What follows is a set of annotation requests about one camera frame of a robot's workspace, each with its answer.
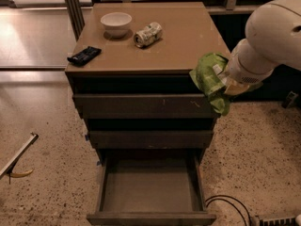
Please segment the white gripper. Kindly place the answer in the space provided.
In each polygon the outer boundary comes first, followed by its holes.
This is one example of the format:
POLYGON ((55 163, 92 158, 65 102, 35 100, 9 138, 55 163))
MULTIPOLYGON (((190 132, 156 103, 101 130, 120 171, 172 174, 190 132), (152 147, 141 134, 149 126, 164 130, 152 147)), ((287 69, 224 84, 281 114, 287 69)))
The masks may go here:
MULTIPOLYGON (((230 78, 226 80, 225 94, 235 96, 246 92, 249 85, 259 84, 269 77, 279 63, 262 56, 249 44, 247 39, 240 40, 230 54, 226 72, 230 78)), ((213 65, 217 77, 226 76, 224 70, 213 65)))

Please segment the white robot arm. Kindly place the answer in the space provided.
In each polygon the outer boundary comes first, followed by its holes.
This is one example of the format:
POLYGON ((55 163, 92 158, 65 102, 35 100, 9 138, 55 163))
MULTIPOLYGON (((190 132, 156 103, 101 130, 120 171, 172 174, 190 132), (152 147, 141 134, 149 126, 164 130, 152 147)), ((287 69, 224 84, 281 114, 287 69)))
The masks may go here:
POLYGON ((281 64, 301 69, 301 0, 273 0, 248 18, 246 37, 218 75, 223 93, 235 96, 259 85, 281 64))

